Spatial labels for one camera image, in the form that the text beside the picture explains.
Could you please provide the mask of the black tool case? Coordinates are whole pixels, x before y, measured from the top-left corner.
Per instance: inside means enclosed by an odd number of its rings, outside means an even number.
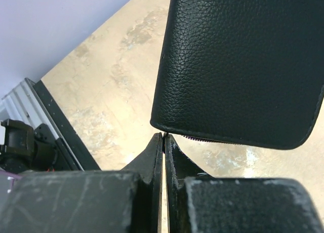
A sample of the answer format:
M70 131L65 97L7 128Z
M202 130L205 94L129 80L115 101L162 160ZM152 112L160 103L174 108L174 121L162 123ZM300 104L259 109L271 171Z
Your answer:
M150 124L294 149L323 101L323 0L171 0Z

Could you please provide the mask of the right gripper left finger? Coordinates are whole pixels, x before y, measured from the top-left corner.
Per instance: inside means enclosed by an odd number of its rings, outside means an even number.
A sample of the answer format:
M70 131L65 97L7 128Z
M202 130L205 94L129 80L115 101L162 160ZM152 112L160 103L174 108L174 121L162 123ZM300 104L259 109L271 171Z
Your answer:
M1 210L1 232L160 232L163 137L117 171L23 176Z

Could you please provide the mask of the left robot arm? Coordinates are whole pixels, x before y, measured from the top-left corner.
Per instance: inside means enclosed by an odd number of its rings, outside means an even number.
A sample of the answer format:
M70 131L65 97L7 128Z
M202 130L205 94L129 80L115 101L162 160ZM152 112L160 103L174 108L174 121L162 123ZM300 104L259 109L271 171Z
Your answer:
M1 121L1 128L5 129L1 169L13 174L54 169L58 152L53 136L47 134L47 125L35 130L22 121L6 119Z

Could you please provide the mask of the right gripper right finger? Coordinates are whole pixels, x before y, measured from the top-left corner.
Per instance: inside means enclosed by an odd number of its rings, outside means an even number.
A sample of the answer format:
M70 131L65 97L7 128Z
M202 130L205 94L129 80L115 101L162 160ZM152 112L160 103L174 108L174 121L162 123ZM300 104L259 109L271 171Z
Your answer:
M306 189L288 178L216 178L164 135L169 232L323 232Z

